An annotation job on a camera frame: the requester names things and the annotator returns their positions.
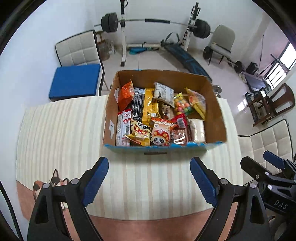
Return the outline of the black weight bench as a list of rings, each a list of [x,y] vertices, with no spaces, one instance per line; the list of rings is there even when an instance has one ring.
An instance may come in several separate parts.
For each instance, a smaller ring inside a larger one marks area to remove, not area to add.
[[[168,41],[172,34],[173,32],[169,33],[167,37],[161,41],[161,46],[172,54],[190,73],[205,76],[209,82],[212,83],[212,78],[208,75],[206,70],[195,60],[195,58],[180,46],[180,38],[177,33],[175,33],[177,36],[176,43]]]

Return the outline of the grey chair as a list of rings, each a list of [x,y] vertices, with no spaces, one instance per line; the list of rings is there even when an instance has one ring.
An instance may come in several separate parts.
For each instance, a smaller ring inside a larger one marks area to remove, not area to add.
[[[226,58],[227,61],[231,61],[231,49],[234,41],[234,30],[225,25],[219,25],[213,32],[208,46],[204,49],[204,59],[209,60],[208,64],[210,64],[212,55],[215,52],[222,56],[219,63],[221,63],[224,58]]]

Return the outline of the white beige snack pack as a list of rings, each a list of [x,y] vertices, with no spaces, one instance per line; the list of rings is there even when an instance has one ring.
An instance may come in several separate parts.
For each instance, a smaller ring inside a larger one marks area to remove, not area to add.
[[[204,121],[196,118],[189,119],[192,141],[195,143],[206,142]]]

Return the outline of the small red snack packet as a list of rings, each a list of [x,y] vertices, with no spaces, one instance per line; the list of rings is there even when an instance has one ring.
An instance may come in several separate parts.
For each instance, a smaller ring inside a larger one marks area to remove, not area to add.
[[[184,113],[176,115],[171,119],[171,122],[180,129],[186,129],[188,125],[187,117]]]

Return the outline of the striped cat table mat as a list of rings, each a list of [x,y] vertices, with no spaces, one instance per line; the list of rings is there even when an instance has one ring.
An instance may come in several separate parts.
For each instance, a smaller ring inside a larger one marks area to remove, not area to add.
[[[194,240],[206,222],[207,204],[190,171],[198,156],[218,177],[241,185],[241,152],[228,102],[218,99],[227,142],[207,151],[164,155],[115,153],[103,146],[107,96],[48,103],[26,110],[16,151],[16,188],[29,219],[34,183],[79,178],[99,157],[109,171],[87,211],[104,240]]]

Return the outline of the yellow triangular snack bag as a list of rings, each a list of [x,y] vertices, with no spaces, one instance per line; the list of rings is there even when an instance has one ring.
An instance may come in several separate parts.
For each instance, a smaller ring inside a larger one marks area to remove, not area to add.
[[[151,128],[144,125],[138,120],[131,119],[130,121],[130,134],[125,135],[125,137],[132,141],[134,144],[137,144],[142,147],[149,147],[150,144],[150,135]]]

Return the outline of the yellow cracker packet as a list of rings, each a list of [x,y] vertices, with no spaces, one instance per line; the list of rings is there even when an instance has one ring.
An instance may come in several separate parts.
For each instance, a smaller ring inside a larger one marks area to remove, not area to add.
[[[191,90],[189,88],[185,88],[186,93],[188,95],[188,100],[190,106],[196,110],[196,112],[200,115],[201,119],[204,121],[206,119],[206,99],[198,92]]]

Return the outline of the colourful candy ball bag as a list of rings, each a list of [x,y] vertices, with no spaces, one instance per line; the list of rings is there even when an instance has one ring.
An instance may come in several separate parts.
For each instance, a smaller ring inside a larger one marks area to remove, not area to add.
[[[185,116],[188,116],[194,112],[194,109],[190,106],[189,102],[182,93],[178,93],[174,97],[174,104],[177,115],[183,113]]]

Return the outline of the barbell with black plates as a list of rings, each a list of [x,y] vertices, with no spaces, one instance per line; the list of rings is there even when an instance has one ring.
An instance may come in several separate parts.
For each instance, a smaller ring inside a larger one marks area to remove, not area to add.
[[[203,20],[197,19],[194,24],[182,24],[174,21],[163,20],[163,19],[121,19],[119,20],[116,13],[108,13],[101,18],[100,24],[94,25],[94,27],[101,27],[103,32],[113,33],[116,32],[118,26],[125,26],[126,22],[145,22],[145,23],[156,23],[156,24],[173,24],[186,26],[193,35],[200,39],[208,38],[211,34],[210,25]]]

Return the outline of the red white snack packet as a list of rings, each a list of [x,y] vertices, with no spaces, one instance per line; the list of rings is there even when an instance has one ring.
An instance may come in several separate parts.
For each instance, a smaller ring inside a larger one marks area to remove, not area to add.
[[[130,147],[130,140],[126,135],[130,134],[130,123],[132,119],[132,109],[120,111],[117,115],[116,146]]]

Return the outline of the panda mushroom snack bag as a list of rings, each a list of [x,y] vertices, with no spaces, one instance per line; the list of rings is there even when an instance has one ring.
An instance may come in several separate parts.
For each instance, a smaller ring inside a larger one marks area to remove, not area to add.
[[[151,132],[151,143],[155,146],[169,146],[171,143],[171,131],[177,124],[162,118],[152,118],[153,128]]]

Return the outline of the white oat snack packet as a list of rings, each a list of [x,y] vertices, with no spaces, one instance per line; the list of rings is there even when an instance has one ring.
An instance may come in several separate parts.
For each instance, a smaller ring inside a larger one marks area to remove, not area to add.
[[[154,83],[154,96],[153,99],[161,101],[171,107],[175,107],[174,90],[159,82]]]

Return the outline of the yellow black noodle packet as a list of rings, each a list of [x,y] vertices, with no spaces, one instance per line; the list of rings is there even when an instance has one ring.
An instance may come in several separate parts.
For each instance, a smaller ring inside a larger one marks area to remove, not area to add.
[[[144,125],[151,125],[151,118],[159,118],[159,103],[153,99],[154,88],[135,88],[132,101],[132,118]]]

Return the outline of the blue cardboard box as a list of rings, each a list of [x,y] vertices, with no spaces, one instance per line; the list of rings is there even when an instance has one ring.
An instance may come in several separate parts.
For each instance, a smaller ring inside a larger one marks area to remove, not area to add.
[[[206,119],[204,121],[205,139],[204,144],[189,143],[186,146],[171,145],[169,147],[141,147],[116,146],[118,95],[123,85],[132,81],[134,87],[151,88],[155,82],[164,84],[176,93],[184,92],[185,88],[194,90],[203,95],[206,100]],[[220,144],[227,142],[226,128],[222,116],[222,111],[214,95],[212,84],[207,77],[191,73],[168,70],[122,70],[115,74],[112,87],[108,96],[105,108],[105,127],[103,136],[103,146],[113,152],[124,153],[152,153],[162,154],[178,151],[201,151],[209,150]]]

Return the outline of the white padded chair right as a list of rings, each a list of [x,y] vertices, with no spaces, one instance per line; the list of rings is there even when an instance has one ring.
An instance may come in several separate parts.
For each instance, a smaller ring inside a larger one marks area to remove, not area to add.
[[[281,170],[263,159],[265,151],[270,151],[284,159],[293,159],[292,139],[286,120],[280,120],[253,135],[239,135],[238,140],[241,156],[249,156],[272,174],[279,174]]]

